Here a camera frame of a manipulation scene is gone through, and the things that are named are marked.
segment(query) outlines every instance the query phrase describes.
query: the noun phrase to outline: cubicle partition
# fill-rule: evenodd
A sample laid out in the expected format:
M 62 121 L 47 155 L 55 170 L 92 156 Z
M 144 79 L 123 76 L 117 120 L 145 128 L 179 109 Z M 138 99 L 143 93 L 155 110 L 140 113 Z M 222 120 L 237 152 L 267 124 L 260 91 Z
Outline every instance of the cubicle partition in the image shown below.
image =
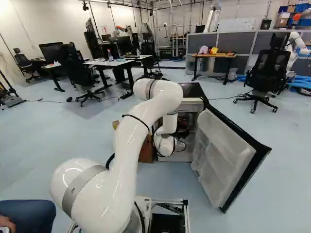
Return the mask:
M 236 52 L 231 67 L 238 68 L 237 74 L 244 74 L 251 68 L 258 57 L 260 50 L 270 48 L 273 32 L 288 33 L 293 30 L 256 30 L 231 33 L 193 33 L 187 35 L 186 74 L 193 74 L 194 58 L 191 55 L 199 52 L 203 45 L 218 47 L 219 51 Z M 309 30 L 296 30 L 301 35 Z M 299 75 L 311 76 L 311 60 L 308 57 L 298 57 L 293 70 Z M 198 62 L 198 74 L 211 76 L 224 76 L 226 61 L 224 58 L 205 59 Z

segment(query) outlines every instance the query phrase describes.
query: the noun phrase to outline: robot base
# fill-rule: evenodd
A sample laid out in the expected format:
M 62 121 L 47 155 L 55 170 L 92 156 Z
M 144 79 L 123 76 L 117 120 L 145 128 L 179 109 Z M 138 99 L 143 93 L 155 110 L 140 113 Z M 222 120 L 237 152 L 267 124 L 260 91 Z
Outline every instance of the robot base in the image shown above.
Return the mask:
M 190 233 L 189 206 L 187 199 L 160 200 L 137 196 L 135 198 L 145 223 L 146 233 Z M 72 222 L 67 233 L 84 233 Z M 142 233 L 137 208 L 133 209 L 131 220 L 122 233 Z

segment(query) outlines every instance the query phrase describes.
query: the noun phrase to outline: office chair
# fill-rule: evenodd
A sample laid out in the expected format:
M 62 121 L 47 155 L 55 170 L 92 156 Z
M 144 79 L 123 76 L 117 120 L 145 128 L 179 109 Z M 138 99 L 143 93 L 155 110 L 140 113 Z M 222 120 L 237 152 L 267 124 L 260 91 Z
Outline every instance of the office chair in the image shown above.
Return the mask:
M 269 103 L 270 95 L 268 92 L 282 91 L 286 83 L 286 66 L 291 53 L 283 50 L 261 50 L 255 66 L 247 72 L 244 86 L 253 88 L 252 94 L 245 93 L 243 98 L 236 98 L 233 102 L 239 100 L 254 100 L 254 107 L 251 110 L 253 114 L 256 111 L 258 101 L 272 107 L 276 113 L 278 107 Z
M 145 67 L 147 67 L 147 69 L 150 70 L 147 78 L 167 80 L 167 79 L 162 78 L 163 74 L 161 72 L 160 64 L 159 64 L 158 57 L 156 55 L 156 50 L 155 50 L 153 44 L 150 42 L 144 42 L 141 44 L 141 48 L 142 48 L 142 54 L 145 54 L 145 55 L 152 54 L 153 55 L 152 58 L 147 58 L 147 59 L 142 60 L 142 64 Z M 152 72 L 152 69 L 155 67 L 155 65 L 158 66 L 159 71 L 156 70 L 155 72 Z
M 96 99 L 98 102 L 102 101 L 102 99 L 96 95 L 104 95 L 104 91 L 91 91 L 91 88 L 93 88 L 93 85 L 95 84 L 93 69 L 84 66 L 82 61 L 77 56 L 75 49 L 73 49 L 70 44 L 62 46 L 58 53 L 57 60 L 65 69 L 67 75 L 75 84 L 77 90 L 85 93 L 84 95 L 76 98 L 77 102 L 79 102 L 80 99 L 83 99 L 80 102 L 81 107 L 83 107 L 83 103 L 88 99 Z
M 36 72 L 35 66 L 33 65 L 33 63 L 31 61 L 29 61 L 27 59 L 27 57 L 24 54 L 20 53 L 20 49 L 15 48 L 13 50 L 16 53 L 14 55 L 14 58 L 18 64 L 20 70 L 24 73 L 31 74 L 31 77 L 27 78 L 26 82 L 30 83 L 30 80 L 32 80 L 32 79 L 40 78 L 40 76 L 34 75 L 34 73 Z

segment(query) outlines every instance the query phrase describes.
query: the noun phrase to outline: light blue floor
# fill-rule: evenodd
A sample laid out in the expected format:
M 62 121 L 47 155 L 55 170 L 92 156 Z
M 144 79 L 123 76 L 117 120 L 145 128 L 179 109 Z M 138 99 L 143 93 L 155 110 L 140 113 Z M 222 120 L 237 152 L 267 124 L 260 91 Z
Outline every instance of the light blue floor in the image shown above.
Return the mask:
M 142 69 L 133 69 L 134 77 Z M 190 82 L 184 70 L 165 70 L 164 77 Z M 223 86 L 217 80 L 198 80 L 210 99 L 231 97 L 250 90 L 242 83 Z M 65 93 L 53 90 L 50 80 L 28 87 L 16 86 L 27 100 L 65 101 L 78 96 L 68 80 L 60 82 Z M 115 87 L 107 96 L 119 96 Z M 55 168 L 69 158 L 86 157 L 105 164 L 113 152 L 112 121 L 120 120 L 139 102 L 135 97 L 98 103 L 27 102 L 0 111 L 0 198 L 51 199 L 50 181 Z M 189 164 L 140 164 L 137 194 L 151 198 L 188 198 L 192 233 L 292 233 L 310 232 L 311 132 L 310 98 L 284 92 L 272 100 L 272 109 L 251 102 L 233 104 L 211 100 L 213 106 L 259 142 L 272 148 L 227 214 L 213 209 Z M 69 218 L 57 209 L 54 233 L 64 233 Z

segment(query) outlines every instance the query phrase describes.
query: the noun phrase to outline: table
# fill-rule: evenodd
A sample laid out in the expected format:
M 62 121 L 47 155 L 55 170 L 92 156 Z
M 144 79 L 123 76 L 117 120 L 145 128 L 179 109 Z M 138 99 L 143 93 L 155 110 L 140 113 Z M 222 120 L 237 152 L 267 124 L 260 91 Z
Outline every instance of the table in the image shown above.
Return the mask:
M 225 75 L 225 80 L 224 80 L 224 83 L 223 85 L 226 85 L 227 82 L 228 82 L 228 75 L 229 75 L 229 70 L 230 70 L 230 67 L 231 67 L 231 62 L 232 62 L 232 58 L 235 58 L 236 57 L 236 54 L 235 53 L 226 53 L 226 52 L 220 52 L 220 53 L 217 53 L 217 54 L 195 54 L 195 55 L 192 55 L 192 57 L 195 58 L 195 61 L 194 61 L 194 75 L 193 75 L 193 79 L 191 79 L 191 81 L 194 81 L 197 79 L 197 74 L 196 74 L 196 71 L 197 71 L 197 66 L 198 66 L 198 59 L 199 58 L 209 58 L 209 57 L 215 57 L 215 58 L 228 58 L 228 67 L 227 67 L 227 72 L 226 72 L 226 75 Z
M 147 64 L 148 64 L 148 59 L 151 59 L 153 55 L 140 55 L 138 58 L 126 58 L 126 60 L 132 60 L 132 61 L 141 61 L 141 64 L 144 68 L 144 76 L 148 77 L 148 69 L 147 69 Z
M 125 62 L 117 62 L 117 61 L 109 62 L 109 61 L 104 61 L 103 59 L 101 59 L 101 60 L 95 59 L 93 61 L 85 62 L 85 64 L 96 66 L 96 69 L 99 71 L 99 74 L 102 78 L 104 86 L 102 88 L 99 88 L 98 91 L 104 90 L 105 88 L 111 86 L 111 84 L 110 85 L 107 84 L 107 81 L 105 79 L 105 75 L 104 75 L 105 69 L 114 69 L 114 68 L 126 69 L 128 80 L 130 82 L 130 92 L 121 97 L 121 99 L 125 99 L 125 98 L 133 95 L 134 80 L 133 80 L 133 75 L 132 75 L 132 70 L 131 70 L 131 68 L 132 68 L 131 63 L 133 61 L 134 60 L 127 60 Z
M 59 83 L 58 83 L 58 81 L 57 81 L 57 78 L 56 78 L 56 76 L 55 76 L 55 73 L 54 73 L 54 71 L 53 71 L 54 68 L 56 68 L 56 67 L 61 67 L 61 66 L 62 66 L 62 65 L 61 65 L 59 62 L 54 62 L 53 64 L 46 65 L 46 66 L 44 66 L 44 67 L 42 67 L 42 68 L 48 70 L 48 72 L 49 72 L 49 74 L 50 74 L 50 76 L 51 76 L 51 78 L 52 78 L 52 80 L 53 80 L 53 82 L 54 82 L 54 84 L 55 84 L 55 86 L 56 86 L 56 88 L 54 88 L 54 90 L 55 90 L 55 91 L 60 91 L 60 92 L 65 92 L 65 91 L 60 87 L 60 85 L 59 85 Z

